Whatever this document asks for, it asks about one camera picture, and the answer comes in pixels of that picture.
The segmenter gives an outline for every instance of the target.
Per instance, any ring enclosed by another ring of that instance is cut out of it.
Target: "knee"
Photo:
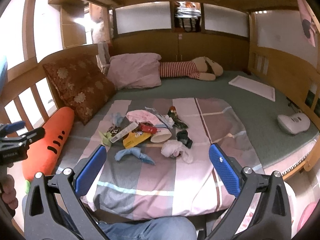
[[[185,217],[161,218],[161,240],[196,240],[195,226]]]

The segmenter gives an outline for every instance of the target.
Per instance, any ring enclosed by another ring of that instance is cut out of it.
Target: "brown floral cushion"
[[[96,57],[87,54],[59,59],[43,64],[43,67],[63,101],[77,95],[84,82],[100,72]]]
[[[43,67],[62,101],[75,111],[83,124],[116,93],[114,84],[100,72],[95,56],[83,54],[59,59]]]
[[[67,104],[74,109],[82,123],[87,124],[115,93],[114,84],[103,73],[98,72]]]

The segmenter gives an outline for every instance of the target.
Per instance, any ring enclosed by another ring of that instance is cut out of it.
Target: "blue jeans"
[[[22,200],[25,210],[26,197]],[[60,213],[67,228],[78,232],[71,217],[62,208]],[[98,226],[110,240],[196,240],[196,229],[185,217],[163,217],[147,222],[107,224],[100,221]]]

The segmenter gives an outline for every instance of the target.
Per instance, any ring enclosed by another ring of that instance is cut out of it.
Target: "yellow package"
[[[127,138],[123,140],[123,146],[126,149],[135,147],[139,143],[145,141],[151,136],[151,133],[146,132],[129,132]]]

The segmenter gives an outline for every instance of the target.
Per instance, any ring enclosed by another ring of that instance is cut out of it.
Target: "metal screw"
[[[39,178],[41,178],[41,177],[42,177],[42,173],[41,173],[41,172],[37,172],[37,173],[36,173],[36,178],[39,179]]]
[[[71,171],[72,171],[72,169],[66,168],[66,169],[63,170],[63,174],[64,175],[69,175],[71,173]]]
[[[280,177],[281,177],[281,172],[279,172],[279,171],[275,171],[273,174],[274,174],[277,178],[280,178]]]
[[[252,169],[250,167],[244,167],[243,168],[244,173],[246,174],[251,174],[252,173]]]

